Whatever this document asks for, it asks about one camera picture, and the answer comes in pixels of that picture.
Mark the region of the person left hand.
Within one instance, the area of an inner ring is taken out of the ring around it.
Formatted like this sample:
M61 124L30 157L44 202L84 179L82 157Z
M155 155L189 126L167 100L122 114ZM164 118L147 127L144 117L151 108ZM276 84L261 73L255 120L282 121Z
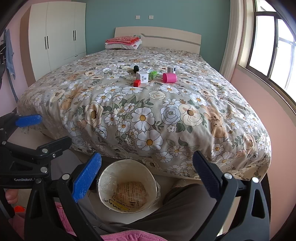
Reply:
M18 189L8 189L6 190L6 200L9 204L16 204L19 200L19 190Z

